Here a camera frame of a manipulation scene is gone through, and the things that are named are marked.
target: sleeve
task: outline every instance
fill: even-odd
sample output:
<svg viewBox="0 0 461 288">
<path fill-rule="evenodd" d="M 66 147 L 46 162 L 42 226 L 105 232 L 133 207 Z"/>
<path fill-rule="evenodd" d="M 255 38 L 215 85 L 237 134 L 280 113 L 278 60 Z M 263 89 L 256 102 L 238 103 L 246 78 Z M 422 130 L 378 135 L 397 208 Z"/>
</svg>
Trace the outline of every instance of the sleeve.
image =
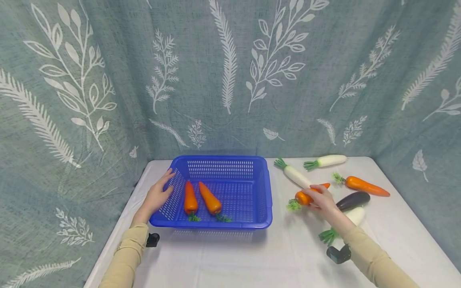
<svg viewBox="0 0 461 288">
<path fill-rule="evenodd" d="M 114 257 L 102 278 L 100 288 L 130 288 L 133 286 L 136 268 L 146 247 L 149 229 L 137 224 L 125 231 Z"/>
<path fill-rule="evenodd" d="M 355 266 L 376 287 L 419 287 L 361 228 L 355 227 L 343 239 L 349 245 L 351 260 Z"/>
</svg>

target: carrot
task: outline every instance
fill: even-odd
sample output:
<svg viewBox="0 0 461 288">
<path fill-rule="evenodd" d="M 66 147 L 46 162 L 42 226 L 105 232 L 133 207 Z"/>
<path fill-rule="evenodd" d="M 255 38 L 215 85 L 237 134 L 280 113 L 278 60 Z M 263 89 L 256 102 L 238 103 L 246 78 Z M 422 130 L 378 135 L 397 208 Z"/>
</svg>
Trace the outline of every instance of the carrot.
<svg viewBox="0 0 461 288">
<path fill-rule="evenodd" d="M 341 175 L 339 175 L 339 173 L 333 173 L 333 178 L 335 179 L 336 183 L 345 184 L 347 187 L 354 189 L 354 190 L 365 191 L 369 194 L 373 194 L 376 196 L 383 196 L 383 197 L 390 196 L 390 193 L 382 189 L 381 187 L 370 184 L 354 176 L 349 176 L 346 179 L 344 179 L 343 177 L 341 177 Z"/>
<path fill-rule="evenodd" d="M 324 184 L 321 184 L 322 186 L 325 186 L 325 188 L 329 188 L 330 187 L 330 184 L 329 183 L 324 183 Z M 312 191 L 315 191 L 317 193 L 320 193 L 320 191 L 316 190 L 316 189 L 312 189 Z M 286 206 L 287 207 L 287 210 L 288 211 L 297 211 L 297 210 L 300 210 L 301 209 L 301 206 L 307 206 L 309 204 L 311 204 L 313 202 L 313 199 L 311 196 L 305 194 L 303 191 L 299 191 L 296 193 L 295 195 L 295 198 L 294 199 L 290 199 L 288 201 L 288 205 Z"/>
<path fill-rule="evenodd" d="M 221 202 L 213 195 L 213 193 L 211 193 L 210 189 L 208 189 L 208 187 L 202 182 L 199 182 L 199 188 L 200 194 L 202 195 L 203 201 L 205 202 L 210 214 L 216 216 L 217 220 L 220 222 L 230 222 L 231 219 L 229 217 L 221 215 Z"/>
<path fill-rule="evenodd" d="M 196 215 L 198 209 L 199 204 L 197 202 L 197 198 L 195 197 L 194 187 L 190 181 L 187 181 L 184 197 L 184 211 L 187 215 L 189 215 L 189 221 L 198 222 L 201 220 Z"/>
</svg>

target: white tablecloth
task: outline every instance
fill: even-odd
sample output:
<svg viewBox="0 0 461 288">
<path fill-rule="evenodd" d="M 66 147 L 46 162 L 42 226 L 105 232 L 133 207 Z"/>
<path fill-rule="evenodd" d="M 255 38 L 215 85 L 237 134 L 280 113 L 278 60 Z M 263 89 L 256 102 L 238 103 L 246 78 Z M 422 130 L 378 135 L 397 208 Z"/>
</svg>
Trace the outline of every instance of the white tablecloth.
<svg viewBox="0 0 461 288">
<path fill-rule="evenodd" d="M 136 271 L 134 287 L 172 288 L 317 288 L 374 287 L 351 261 L 337 265 L 326 254 L 317 235 L 327 224 L 308 211 L 287 212 L 285 205 L 300 189 L 266 159 L 273 199 L 273 222 L 255 232 L 191 231 L 156 228 L 156 248 L 146 248 Z M 387 251 L 421 287 L 461 287 L 461 274 L 413 214 L 376 163 L 351 157 L 345 164 L 305 172 L 304 161 L 285 161 L 315 183 L 331 181 L 331 173 L 357 176 L 383 187 L 391 197 L 372 196 L 362 228 Z M 152 184 L 170 166 L 170 160 L 150 162 L 107 241 L 85 287 L 97 287 L 123 232 Z M 336 201 L 352 191 L 330 188 Z M 340 248 L 343 243 L 335 241 Z"/>
</svg>

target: toy vegetable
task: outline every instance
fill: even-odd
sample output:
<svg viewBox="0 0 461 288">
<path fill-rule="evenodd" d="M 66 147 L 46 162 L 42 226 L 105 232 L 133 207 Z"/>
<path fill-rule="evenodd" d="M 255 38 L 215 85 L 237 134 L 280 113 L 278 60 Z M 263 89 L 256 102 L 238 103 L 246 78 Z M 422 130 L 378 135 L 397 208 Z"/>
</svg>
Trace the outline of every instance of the toy vegetable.
<svg viewBox="0 0 461 288">
<path fill-rule="evenodd" d="M 282 158 L 277 158 L 274 165 L 284 171 L 284 174 L 294 183 L 298 184 L 303 189 L 310 189 L 311 182 L 304 177 L 298 170 L 293 166 L 287 165 Z"/>
<path fill-rule="evenodd" d="M 346 162 L 347 157 L 344 155 L 327 155 L 317 158 L 314 162 L 304 162 L 304 168 L 307 171 L 314 170 L 317 167 L 325 167 Z"/>
<path fill-rule="evenodd" d="M 361 206 L 365 203 L 368 203 L 369 201 L 370 194 L 367 192 L 358 191 L 344 197 L 342 200 L 336 203 L 336 206 L 339 208 L 339 210 L 345 211 Z"/>
<path fill-rule="evenodd" d="M 187 215 L 189 215 L 189 221 L 198 222 L 201 220 L 196 215 L 198 209 L 199 204 L 197 203 L 197 198 L 195 197 L 194 187 L 190 181 L 187 181 L 184 197 L 184 211 Z"/>
<path fill-rule="evenodd" d="M 365 218 L 365 209 L 363 207 L 356 207 L 348 212 L 345 215 L 357 226 L 360 225 L 363 218 Z M 322 242 L 331 246 L 333 241 L 339 236 L 338 232 L 336 232 L 333 228 L 327 231 L 323 231 L 319 234 L 319 238 Z"/>
<path fill-rule="evenodd" d="M 324 183 L 324 184 L 321 184 L 321 185 L 325 186 L 325 188 L 327 188 L 327 189 L 330 187 L 329 183 Z M 318 191 L 316 189 L 312 189 L 312 188 L 310 188 L 310 189 L 312 191 L 320 193 L 320 191 Z M 302 208 L 302 206 L 309 205 L 310 203 L 312 203 L 312 201 L 313 201 L 313 199 L 312 199 L 311 196 L 305 194 L 302 191 L 299 191 L 298 193 L 296 193 L 294 199 L 290 199 L 288 201 L 288 205 L 286 207 L 287 207 L 288 211 L 294 212 L 294 211 L 300 210 Z"/>
<path fill-rule="evenodd" d="M 370 184 L 354 176 L 349 176 L 346 179 L 344 179 L 343 177 L 341 177 L 341 175 L 339 175 L 339 173 L 333 173 L 333 178 L 335 179 L 336 183 L 345 184 L 347 187 L 354 190 L 362 190 L 376 196 L 390 196 L 390 193 L 382 189 L 381 187 Z"/>
<path fill-rule="evenodd" d="M 202 182 L 199 182 L 199 188 L 200 194 L 202 195 L 203 201 L 205 202 L 210 214 L 216 216 L 216 219 L 219 222 L 230 222 L 231 219 L 229 217 L 221 215 L 221 202 L 213 195 L 213 193 L 211 193 L 210 189 L 208 189 L 208 187 Z"/>
</svg>

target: left hand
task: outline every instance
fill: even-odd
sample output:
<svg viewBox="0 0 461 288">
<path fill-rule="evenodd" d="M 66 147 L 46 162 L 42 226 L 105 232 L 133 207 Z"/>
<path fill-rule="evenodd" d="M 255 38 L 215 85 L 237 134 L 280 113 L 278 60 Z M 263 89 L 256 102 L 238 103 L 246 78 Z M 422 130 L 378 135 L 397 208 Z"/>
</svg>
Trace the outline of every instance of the left hand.
<svg viewBox="0 0 461 288">
<path fill-rule="evenodd" d="M 163 191 L 163 186 L 173 178 L 176 173 L 171 172 L 172 169 L 168 169 L 168 171 L 149 189 L 147 192 L 146 198 L 136 212 L 135 216 L 133 217 L 133 222 L 131 226 L 134 226 L 138 223 L 147 223 L 149 218 L 157 212 L 160 207 L 165 204 L 165 202 L 170 197 L 171 193 L 173 192 L 173 185 L 169 186 L 167 190 Z"/>
</svg>

